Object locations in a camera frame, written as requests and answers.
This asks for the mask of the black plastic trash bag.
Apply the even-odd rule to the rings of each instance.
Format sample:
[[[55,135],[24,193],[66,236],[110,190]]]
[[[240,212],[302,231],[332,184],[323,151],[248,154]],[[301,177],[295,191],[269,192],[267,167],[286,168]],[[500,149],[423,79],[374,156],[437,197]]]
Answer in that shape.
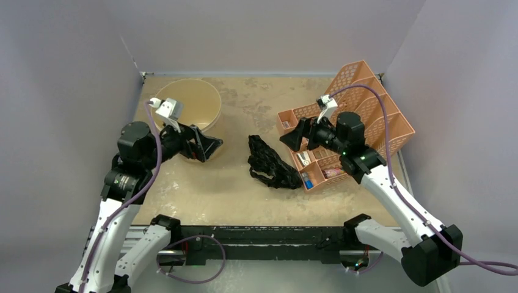
[[[248,136],[250,176],[275,189],[298,189],[302,180],[298,171],[281,159],[259,135]]]

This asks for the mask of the beige round trash bin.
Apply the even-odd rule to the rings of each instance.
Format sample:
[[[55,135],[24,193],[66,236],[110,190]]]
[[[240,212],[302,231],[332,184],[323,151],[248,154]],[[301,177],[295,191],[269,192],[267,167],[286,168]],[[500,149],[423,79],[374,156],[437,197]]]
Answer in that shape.
[[[183,103],[184,108],[178,123],[186,126],[196,125],[207,136],[213,136],[224,141],[224,121],[222,118],[222,98],[209,82],[199,79],[182,79],[171,82],[161,89],[157,95],[159,99],[172,98]],[[153,122],[161,130],[165,127],[151,108]],[[208,159],[212,159],[221,152],[223,144]]]

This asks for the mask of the orange plastic file organizer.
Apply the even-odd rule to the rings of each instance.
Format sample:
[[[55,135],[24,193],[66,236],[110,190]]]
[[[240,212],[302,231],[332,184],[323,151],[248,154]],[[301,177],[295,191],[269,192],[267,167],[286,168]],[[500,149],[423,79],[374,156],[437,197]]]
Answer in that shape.
[[[333,95],[338,104],[338,109],[330,118],[331,123],[336,122],[340,112],[358,114],[365,125],[366,143],[383,157],[399,152],[415,134],[415,129],[364,60],[344,65],[325,94]],[[390,144],[389,152],[385,150],[386,143]],[[296,153],[301,151],[307,151],[312,160],[308,166],[303,167],[296,157]],[[289,154],[296,170],[300,174],[307,173],[313,183],[313,188],[305,188],[305,192],[336,185],[349,177],[345,173],[330,179],[323,176],[322,170],[340,168],[341,164],[337,154],[321,146],[308,150],[307,145],[302,145],[300,151],[290,151]]]

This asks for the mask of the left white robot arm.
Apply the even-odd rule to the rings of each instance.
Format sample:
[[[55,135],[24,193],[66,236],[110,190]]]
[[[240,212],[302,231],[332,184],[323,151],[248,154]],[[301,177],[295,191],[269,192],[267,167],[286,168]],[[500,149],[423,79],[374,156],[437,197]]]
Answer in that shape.
[[[119,152],[104,178],[97,222],[80,266],[56,292],[131,292],[158,252],[176,249],[182,241],[181,222],[157,215],[137,244],[121,254],[161,164],[177,154],[205,162],[222,144],[221,139],[204,135],[195,125],[180,125],[179,130],[168,125],[162,131],[142,121],[124,126],[117,141]]]

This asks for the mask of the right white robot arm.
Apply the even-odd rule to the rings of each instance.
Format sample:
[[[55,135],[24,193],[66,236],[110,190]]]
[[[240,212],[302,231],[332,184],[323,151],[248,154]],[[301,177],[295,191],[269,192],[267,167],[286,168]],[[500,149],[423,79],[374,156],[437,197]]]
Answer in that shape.
[[[345,223],[344,243],[350,248],[373,246],[399,261],[409,279],[424,287],[460,264],[457,253],[463,234],[456,225],[445,226],[421,206],[393,175],[391,165],[365,140],[365,126],[353,112],[338,115],[336,124],[327,118],[302,118],[280,136],[290,150],[323,147],[339,155],[346,174],[374,195],[396,220],[401,231],[384,227],[366,215]]]

